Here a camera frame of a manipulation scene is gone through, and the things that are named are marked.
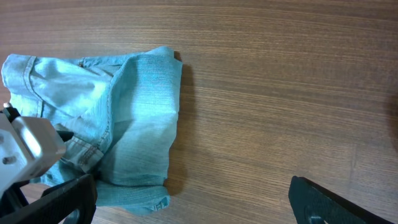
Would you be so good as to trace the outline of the light blue denim shorts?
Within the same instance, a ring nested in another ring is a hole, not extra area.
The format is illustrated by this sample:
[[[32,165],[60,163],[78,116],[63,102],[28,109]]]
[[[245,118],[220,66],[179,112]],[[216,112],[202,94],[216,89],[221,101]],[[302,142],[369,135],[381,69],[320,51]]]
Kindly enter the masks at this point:
[[[11,104],[73,133],[65,155],[35,182],[53,187],[91,174],[99,207],[135,215],[167,208],[182,67],[168,47],[74,59],[8,56],[1,74]]]

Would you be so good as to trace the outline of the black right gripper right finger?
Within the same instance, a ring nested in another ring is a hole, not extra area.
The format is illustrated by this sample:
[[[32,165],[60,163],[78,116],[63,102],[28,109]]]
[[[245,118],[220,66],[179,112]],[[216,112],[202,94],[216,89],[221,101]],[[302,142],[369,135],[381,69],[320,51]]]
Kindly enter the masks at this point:
[[[305,177],[292,177],[289,202],[298,224],[392,224]]]

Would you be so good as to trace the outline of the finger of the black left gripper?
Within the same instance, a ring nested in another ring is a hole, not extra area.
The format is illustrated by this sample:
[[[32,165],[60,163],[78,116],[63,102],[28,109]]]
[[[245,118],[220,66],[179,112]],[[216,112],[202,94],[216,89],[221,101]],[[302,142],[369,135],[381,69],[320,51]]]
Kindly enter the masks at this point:
[[[56,130],[54,139],[56,142],[60,142],[60,141],[67,142],[67,141],[71,140],[73,136],[74,136],[74,132]]]

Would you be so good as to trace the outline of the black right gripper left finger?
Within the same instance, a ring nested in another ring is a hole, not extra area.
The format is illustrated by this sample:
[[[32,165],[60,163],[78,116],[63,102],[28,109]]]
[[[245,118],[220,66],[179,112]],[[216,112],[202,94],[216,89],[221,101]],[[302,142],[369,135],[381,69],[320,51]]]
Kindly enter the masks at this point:
[[[96,211],[97,191],[92,175],[83,175],[43,191],[29,203],[17,182],[1,197],[1,224],[90,224]]]

